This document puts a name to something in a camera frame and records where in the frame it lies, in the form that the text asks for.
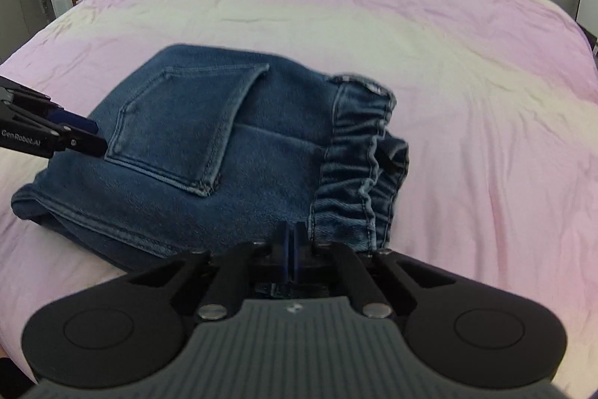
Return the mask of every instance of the folded blue jeans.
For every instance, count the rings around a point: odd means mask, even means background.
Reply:
[[[93,111],[104,158],[57,154],[14,213],[124,270],[225,252],[304,221],[315,240],[385,246],[408,146],[390,91],[280,56],[175,45]]]

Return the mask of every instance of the denim fabric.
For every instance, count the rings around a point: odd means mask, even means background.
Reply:
[[[279,56],[177,45],[91,114],[103,159],[57,154],[14,213],[125,269],[268,240],[280,221],[358,251],[387,240],[408,167],[392,93]],[[394,171],[382,170],[380,151]]]

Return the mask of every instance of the gray wardrobe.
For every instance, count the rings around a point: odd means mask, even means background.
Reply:
[[[40,0],[0,0],[0,63],[46,24]]]

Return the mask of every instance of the wrinkled bedding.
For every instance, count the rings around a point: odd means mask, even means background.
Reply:
[[[598,73],[546,0],[85,0],[0,75],[88,114],[174,43],[276,53],[392,89],[410,145],[391,247],[542,303],[569,337],[555,384],[598,388]],[[0,346],[44,304],[120,271],[17,220],[46,161],[0,151]]]

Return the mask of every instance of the white logo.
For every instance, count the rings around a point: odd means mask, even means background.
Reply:
[[[38,139],[31,139],[30,137],[20,136],[20,134],[10,133],[7,130],[2,130],[2,137],[6,137],[7,139],[13,139],[15,141],[24,142],[25,144],[29,144],[31,146],[41,146],[41,141]]]
[[[297,314],[297,313],[300,313],[303,310],[303,306],[301,304],[299,304],[299,303],[293,303],[290,306],[287,306],[286,310],[289,313]]]

